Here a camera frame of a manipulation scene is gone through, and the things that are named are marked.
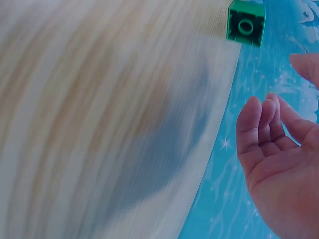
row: wood grain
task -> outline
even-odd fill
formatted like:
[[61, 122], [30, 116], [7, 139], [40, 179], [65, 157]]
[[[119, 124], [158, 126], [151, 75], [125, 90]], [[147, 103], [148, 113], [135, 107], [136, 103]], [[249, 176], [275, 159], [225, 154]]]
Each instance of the wood grain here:
[[239, 55], [230, 2], [0, 1], [0, 238], [178, 237]]

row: blue background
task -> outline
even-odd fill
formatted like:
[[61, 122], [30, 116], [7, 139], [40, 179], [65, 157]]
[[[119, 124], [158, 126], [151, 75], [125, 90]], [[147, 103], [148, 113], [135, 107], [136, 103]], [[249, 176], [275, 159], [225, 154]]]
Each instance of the blue background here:
[[245, 186], [236, 156], [237, 116], [250, 96], [284, 97], [308, 120], [317, 121], [313, 85], [296, 74], [291, 53], [318, 50], [318, 2], [267, 0], [262, 47], [243, 45], [219, 134], [179, 239], [277, 238], [263, 223]]

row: green lego brick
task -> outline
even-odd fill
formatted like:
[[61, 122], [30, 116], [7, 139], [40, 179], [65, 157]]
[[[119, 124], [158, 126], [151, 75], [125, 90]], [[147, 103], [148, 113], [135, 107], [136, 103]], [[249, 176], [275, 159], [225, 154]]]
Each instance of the green lego brick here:
[[228, 8], [227, 39], [260, 47], [265, 28], [265, 6], [234, 0]]

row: wooden surface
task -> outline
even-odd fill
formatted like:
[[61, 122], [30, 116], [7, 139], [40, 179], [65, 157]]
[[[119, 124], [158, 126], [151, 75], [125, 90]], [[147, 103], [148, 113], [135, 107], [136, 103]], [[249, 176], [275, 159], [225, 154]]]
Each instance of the wooden surface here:
[[0, 1], [0, 238], [176, 239], [240, 45], [231, 0]]

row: palm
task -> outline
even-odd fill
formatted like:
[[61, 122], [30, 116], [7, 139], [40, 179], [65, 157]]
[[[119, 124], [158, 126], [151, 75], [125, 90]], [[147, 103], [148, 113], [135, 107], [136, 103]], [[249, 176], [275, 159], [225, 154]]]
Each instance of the palm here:
[[[281, 120], [301, 146], [285, 136]], [[237, 145], [265, 222], [282, 238], [293, 230], [301, 238], [306, 227], [317, 227], [317, 217], [309, 215], [319, 215], [319, 126], [274, 94], [262, 104], [252, 97], [238, 118]]]

